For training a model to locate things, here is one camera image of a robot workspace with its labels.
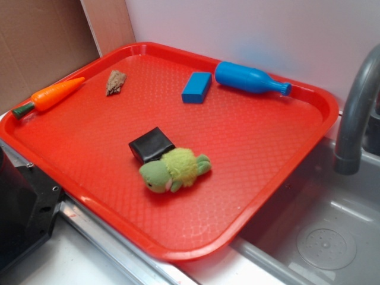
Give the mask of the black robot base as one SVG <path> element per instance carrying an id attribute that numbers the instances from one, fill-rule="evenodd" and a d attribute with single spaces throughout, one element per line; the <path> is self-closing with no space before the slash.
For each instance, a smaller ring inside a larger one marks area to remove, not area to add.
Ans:
<path id="1" fill-rule="evenodd" d="M 52 235 L 62 187 L 37 166 L 14 166 L 1 150 L 1 274 Z"/>

